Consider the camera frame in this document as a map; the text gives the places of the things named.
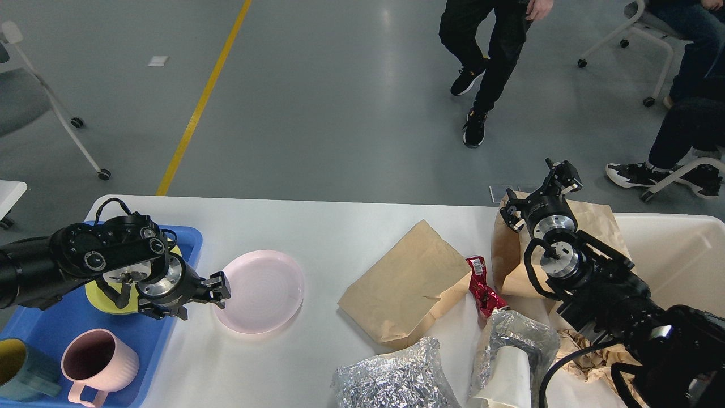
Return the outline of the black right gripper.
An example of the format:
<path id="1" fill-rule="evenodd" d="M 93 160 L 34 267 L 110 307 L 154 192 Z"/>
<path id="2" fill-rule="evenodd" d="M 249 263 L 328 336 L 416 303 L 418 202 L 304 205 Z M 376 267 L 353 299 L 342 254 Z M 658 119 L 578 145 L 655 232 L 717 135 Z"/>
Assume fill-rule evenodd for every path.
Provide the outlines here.
<path id="1" fill-rule="evenodd" d="M 512 189 L 506 190 L 504 206 L 499 213 L 513 232 L 528 230 L 530 238 L 552 239 L 554 235 L 577 231 L 577 220 L 565 197 L 583 188 L 577 168 L 568 160 L 545 160 L 549 173 L 541 186 L 541 193 L 518 198 Z"/>

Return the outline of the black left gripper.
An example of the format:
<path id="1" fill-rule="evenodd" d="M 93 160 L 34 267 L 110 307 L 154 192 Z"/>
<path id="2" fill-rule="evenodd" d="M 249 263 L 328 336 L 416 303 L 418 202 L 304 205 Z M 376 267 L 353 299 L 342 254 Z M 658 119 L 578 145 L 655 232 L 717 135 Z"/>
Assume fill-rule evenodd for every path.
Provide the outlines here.
<path id="1" fill-rule="evenodd" d="M 158 281 L 138 282 L 138 313 L 155 320 L 175 317 L 186 321 L 186 304 L 213 304 L 225 308 L 231 291 L 223 271 L 202 279 L 178 254 L 171 253 L 167 259 L 168 269 Z"/>

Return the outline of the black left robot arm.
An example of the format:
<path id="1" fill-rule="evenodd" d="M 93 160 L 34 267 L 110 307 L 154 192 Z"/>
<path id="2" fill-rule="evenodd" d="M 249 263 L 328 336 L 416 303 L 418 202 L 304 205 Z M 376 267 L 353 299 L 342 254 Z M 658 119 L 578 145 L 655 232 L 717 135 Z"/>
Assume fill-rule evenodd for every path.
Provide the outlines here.
<path id="1" fill-rule="evenodd" d="M 116 308 L 126 307 L 135 287 L 137 312 L 161 320 L 188 318 L 186 304 L 225 307 L 231 289 L 225 274 L 204 279 L 173 253 L 178 236 L 148 215 L 130 211 L 92 224 L 71 224 L 49 237 L 34 237 L 2 246 L 2 308 L 46 310 L 93 282 Z"/>

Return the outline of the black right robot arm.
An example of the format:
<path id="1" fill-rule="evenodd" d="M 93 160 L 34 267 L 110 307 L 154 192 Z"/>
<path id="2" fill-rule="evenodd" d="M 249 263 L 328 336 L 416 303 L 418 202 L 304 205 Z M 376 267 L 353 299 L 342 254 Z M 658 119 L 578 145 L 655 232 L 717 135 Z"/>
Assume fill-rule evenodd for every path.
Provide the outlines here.
<path id="1" fill-rule="evenodd" d="M 544 375 L 538 405 L 547 405 L 547 385 L 573 359 L 614 345 L 624 345 L 637 364 L 614 363 L 613 382 L 627 407 L 638 402 L 633 387 L 649 407 L 722 407 L 724 403 L 723 318 L 689 307 L 663 309 L 623 253 L 578 227 L 567 203 L 580 191 L 578 171 L 569 161 L 546 159 L 549 172 L 527 197 L 507 189 L 500 208 L 513 232 L 526 229 L 530 240 L 523 265 L 531 286 L 546 299 L 559 300 L 557 313 L 591 341 Z"/>

